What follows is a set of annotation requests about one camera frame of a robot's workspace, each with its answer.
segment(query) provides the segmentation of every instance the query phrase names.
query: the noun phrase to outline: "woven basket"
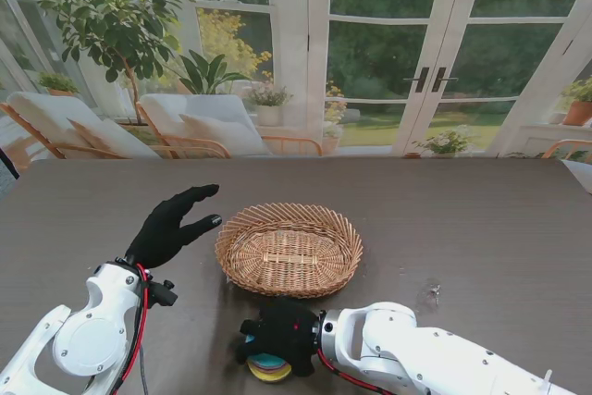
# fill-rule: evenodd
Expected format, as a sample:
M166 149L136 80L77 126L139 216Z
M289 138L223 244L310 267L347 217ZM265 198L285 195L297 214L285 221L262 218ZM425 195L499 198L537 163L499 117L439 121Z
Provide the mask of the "woven basket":
M352 224L319 205L264 204L227 222L216 257L227 276L265 295L314 298L352 278L362 241Z

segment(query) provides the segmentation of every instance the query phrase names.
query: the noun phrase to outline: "plant pot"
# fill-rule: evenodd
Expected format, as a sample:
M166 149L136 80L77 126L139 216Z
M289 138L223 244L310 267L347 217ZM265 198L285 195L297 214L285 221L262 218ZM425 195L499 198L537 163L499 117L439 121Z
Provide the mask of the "plant pot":
M71 92L64 92L62 90L54 90L53 88L48 88L47 91L52 96L74 96L74 93Z
M452 159L456 156L456 153L434 153L432 157L436 157L438 159Z
M341 140L341 138L328 138L325 137L323 138L323 141L321 142L321 148L323 149L323 156L327 155L327 154L332 154L335 149L339 146L339 141Z
M281 106L257 106L257 123L263 127L281 127Z
M574 101L563 120L563 125L582 126L592 117L592 102Z

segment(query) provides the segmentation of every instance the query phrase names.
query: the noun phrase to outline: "colorful stacked discs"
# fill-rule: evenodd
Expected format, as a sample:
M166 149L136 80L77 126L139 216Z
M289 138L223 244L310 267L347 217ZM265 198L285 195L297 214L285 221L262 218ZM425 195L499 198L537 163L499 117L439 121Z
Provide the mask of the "colorful stacked discs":
M246 342L251 342L253 339L253 336L248 335ZM250 356L247 365L253 375L265 383L278 383L292 371L288 363L268 353Z

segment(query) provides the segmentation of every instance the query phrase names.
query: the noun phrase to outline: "dark wooden table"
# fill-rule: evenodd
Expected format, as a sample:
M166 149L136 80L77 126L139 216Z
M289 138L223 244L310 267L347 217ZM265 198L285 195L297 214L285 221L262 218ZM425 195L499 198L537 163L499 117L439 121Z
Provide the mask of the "dark wooden table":
M220 193L190 218L295 202L330 207L359 230L364 256L355 276L312 307L400 302L419 311L421 326L451 330L541 376L552 368L557 384L589 393L592 198L550 160L36 163L0 202L0 366L46 312L86 303L86 278L125 252L156 204L210 182ZM260 297L227 283L215 238L208 233L154 271L177 285L179 299L148 317L151 393L362 393L318 363L310 378L268 386L232 362L228 345ZM441 285L438 307L422 302L431 282ZM39 369L80 393L82 381ZM119 393L142 393L137 366Z

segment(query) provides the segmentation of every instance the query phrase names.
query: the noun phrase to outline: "door handle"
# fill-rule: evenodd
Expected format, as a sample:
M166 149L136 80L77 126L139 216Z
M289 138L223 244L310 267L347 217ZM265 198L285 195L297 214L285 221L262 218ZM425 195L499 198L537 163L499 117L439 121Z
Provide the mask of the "door handle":
M423 67L421 72L419 73L419 78L403 78L403 80L408 80L409 82L413 82L417 80L417 86L415 87L416 93L421 93L424 89L424 85L426 85L427 73L429 72L429 67Z
M432 87L432 93L436 93L440 89L440 85L444 80L458 80L459 78L445 78L444 73L446 72L446 67L440 67L438 69L438 73L436 74L436 80L434 80L434 86Z

